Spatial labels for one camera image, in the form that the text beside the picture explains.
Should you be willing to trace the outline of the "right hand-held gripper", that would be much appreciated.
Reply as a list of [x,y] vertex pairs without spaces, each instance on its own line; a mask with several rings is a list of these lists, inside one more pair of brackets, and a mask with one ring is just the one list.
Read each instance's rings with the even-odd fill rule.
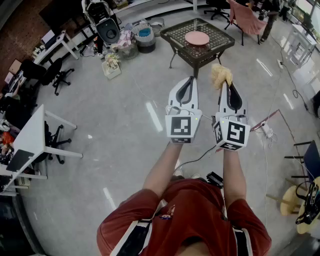
[[219,112],[212,118],[216,148],[233,152],[245,148],[251,126],[247,124],[245,115],[248,113],[248,101],[242,91],[236,84],[229,86],[224,81],[220,88],[218,105]]

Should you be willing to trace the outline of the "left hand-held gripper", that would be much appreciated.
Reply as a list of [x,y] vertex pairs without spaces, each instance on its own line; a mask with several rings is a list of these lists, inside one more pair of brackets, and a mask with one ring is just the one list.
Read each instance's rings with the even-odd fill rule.
[[194,76],[179,81],[170,90],[165,108],[166,135],[174,144],[194,141],[201,117],[198,82]]

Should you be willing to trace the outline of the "big pink plate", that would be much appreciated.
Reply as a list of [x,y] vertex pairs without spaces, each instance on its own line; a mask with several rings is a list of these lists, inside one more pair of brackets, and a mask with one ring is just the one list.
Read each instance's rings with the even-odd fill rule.
[[201,31],[190,31],[185,34],[185,40],[195,46],[204,46],[210,42],[209,36]]

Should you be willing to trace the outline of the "person's right forearm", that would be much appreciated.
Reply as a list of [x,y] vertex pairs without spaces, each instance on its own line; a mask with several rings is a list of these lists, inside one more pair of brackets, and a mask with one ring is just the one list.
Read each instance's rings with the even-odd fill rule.
[[246,199],[247,185],[237,151],[223,150],[223,193],[226,209]]

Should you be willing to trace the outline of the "person's left forearm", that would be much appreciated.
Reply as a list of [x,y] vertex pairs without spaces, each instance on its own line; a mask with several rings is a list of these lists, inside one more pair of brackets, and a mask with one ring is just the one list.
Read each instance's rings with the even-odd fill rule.
[[175,172],[183,144],[169,142],[143,183],[144,190],[163,195]]

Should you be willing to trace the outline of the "black waist device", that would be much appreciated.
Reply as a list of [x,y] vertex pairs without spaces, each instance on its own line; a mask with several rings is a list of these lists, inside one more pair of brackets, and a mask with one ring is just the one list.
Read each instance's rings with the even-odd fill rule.
[[206,175],[206,179],[209,184],[214,185],[219,189],[222,189],[224,187],[223,178],[213,171]]

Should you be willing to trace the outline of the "white box of flowers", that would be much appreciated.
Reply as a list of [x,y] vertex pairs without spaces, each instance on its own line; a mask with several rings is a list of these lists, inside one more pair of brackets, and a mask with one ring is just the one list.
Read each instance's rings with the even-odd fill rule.
[[111,53],[105,56],[105,61],[101,64],[104,75],[112,80],[122,73],[119,56]]

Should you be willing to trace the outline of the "pink draped chair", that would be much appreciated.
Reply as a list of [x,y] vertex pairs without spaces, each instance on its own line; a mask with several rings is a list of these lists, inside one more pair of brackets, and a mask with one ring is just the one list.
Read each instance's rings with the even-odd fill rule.
[[230,25],[234,24],[242,31],[241,45],[244,45],[244,34],[256,35],[257,43],[260,44],[260,33],[267,25],[267,22],[260,20],[255,16],[254,12],[235,0],[226,0],[230,5],[230,14],[228,25],[224,28],[226,30]]

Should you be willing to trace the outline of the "blue chair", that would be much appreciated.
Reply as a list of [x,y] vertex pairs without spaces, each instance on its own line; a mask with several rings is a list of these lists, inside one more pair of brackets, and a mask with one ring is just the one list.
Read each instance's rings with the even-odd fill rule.
[[320,153],[317,148],[316,142],[306,141],[295,143],[293,145],[296,149],[299,146],[308,146],[304,155],[297,156],[285,156],[285,159],[295,160],[302,166],[303,171],[306,171],[306,174],[303,175],[293,175],[293,179],[304,179],[305,181],[313,181],[315,178],[320,177]]

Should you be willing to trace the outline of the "white metal rack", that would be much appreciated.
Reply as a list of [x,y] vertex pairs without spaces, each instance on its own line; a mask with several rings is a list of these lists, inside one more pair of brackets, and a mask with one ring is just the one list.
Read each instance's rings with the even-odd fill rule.
[[300,24],[292,24],[282,49],[286,58],[301,68],[311,57],[316,45],[316,39],[308,30]]

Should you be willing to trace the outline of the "white curved counter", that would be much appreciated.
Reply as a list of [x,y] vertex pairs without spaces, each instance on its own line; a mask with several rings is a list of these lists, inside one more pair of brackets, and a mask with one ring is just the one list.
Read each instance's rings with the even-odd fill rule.
[[189,9],[197,11],[200,7],[208,6],[206,0],[128,0],[128,5],[121,9],[114,9],[117,17],[135,16],[139,13],[145,17],[152,17],[167,12]]

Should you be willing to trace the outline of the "black office chair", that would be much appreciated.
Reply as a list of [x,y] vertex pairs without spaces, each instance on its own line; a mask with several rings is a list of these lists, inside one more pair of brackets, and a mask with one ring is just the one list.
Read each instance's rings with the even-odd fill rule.
[[[61,124],[58,126],[56,132],[54,134],[52,134],[50,132],[50,128],[49,128],[49,125],[48,123],[45,121],[44,122],[44,135],[45,135],[45,145],[47,147],[51,147],[51,148],[54,148],[54,149],[57,149],[59,145],[63,145],[63,144],[66,144],[66,143],[71,143],[72,140],[70,138],[68,138],[67,140],[62,140],[62,141],[58,141],[58,137],[59,137],[59,134],[60,134],[60,131],[64,128],[64,126]],[[44,156],[46,158],[48,158],[49,160],[52,160],[53,157],[52,157],[52,153],[47,153],[45,152],[44,153]],[[58,162],[60,164],[64,164],[65,161],[62,160],[59,155],[56,154],[56,158],[58,160]]]
[[203,11],[204,14],[213,13],[210,18],[211,20],[213,20],[215,16],[221,16],[227,21],[229,20],[230,14],[224,12],[225,9],[229,10],[231,7],[227,0],[205,0],[205,3],[209,5],[209,7],[214,8]]
[[68,70],[62,70],[62,59],[58,58],[55,60],[50,67],[46,70],[44,76],[41,78],[40,83],[43,86],[48,86],[51,82],[53,82],[52,86],[55,88],[54,94],[56,96],[59,95],[58,88],[61,83],[70,86],[71,83],[66,81],[69,73],[73,73],[75,71],[74,68],[70,68]]

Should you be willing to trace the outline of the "tan cushioned wooden stool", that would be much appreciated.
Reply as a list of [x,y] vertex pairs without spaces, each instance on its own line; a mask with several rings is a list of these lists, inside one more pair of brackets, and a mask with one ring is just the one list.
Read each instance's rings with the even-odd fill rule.
[[[319,185],[320,188],[320,177],[315,178],[313,181],[306,181],[305,183],[308,185],[308,188],[305,188],[305,183],[302,182],[302,185],[297,189],[297,193],[302,196],[306,196],[309,191],[309,182],[315,182],[317,185]],[[299,184],[294,183],[293,181],[290,181],[292,186],[287,189],[287,191],[284,193],[284,195],[279,198],[275,197],[273,195],[267,194],[266,197],[269,199],[272,199],[279,203],[279,209],[280,213],[283,216],[290,216],[290,215],[297,215],[296,219],[303,214],[305,207],[304,203],[305,201],[298,198],[296,196],[296,188]],[[317,218],[312,221],[311,224],[296,224],[296,230],[298,234],[305,234],[310,233],[313,229],[316,227],[320,228],[320,213],[317,215]]]

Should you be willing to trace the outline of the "person's red shirt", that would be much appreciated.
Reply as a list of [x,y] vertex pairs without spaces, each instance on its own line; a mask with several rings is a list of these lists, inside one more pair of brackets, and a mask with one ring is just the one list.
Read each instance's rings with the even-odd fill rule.
[[97,246],[110,256],[134,221],[152,220],[150,240],[141,256],[174,256],[190,238],[203,241],[212,256],[266,256],[272,240],[243,199],[223,213],[218,187],[198,179],[171,182],[162,197],[142,189],[123,201],[101,223]]

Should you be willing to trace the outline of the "black laptop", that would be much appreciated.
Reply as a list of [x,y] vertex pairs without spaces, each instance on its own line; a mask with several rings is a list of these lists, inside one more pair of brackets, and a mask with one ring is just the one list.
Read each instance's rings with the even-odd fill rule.
[[18,172],[32,157],[34,153],[18,149],[9,161],[6,170],[10,172]]

